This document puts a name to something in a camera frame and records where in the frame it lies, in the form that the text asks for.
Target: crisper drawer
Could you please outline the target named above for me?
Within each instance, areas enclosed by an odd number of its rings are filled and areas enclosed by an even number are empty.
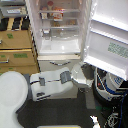
[[[34,65],[35,60],[31,49],[0,50],[0,66]]]
[[[63,67],[68,67],[71,71],[73,66],[80,62],[80,57],[78,55],[39,56],[38,62],[41,72],[54,71]],[[49,99],[77,98],[77,93],[78,88],[73,85],[73,88],[68,92],[60,96],[51,97]]]
[[[78,55],[38,56],[38,62],[41,72],[63,67],[68,67],[71,71],[73,66],[80,62],[80,57]]]
[[[1,31],[0,49],[31,48],[28,31]]]
[[[29,75],[38,73],[38,69],[36,65],[0,67],[0,74],[3,74],[7,71],[16,71],[22,74],[29,74]]]

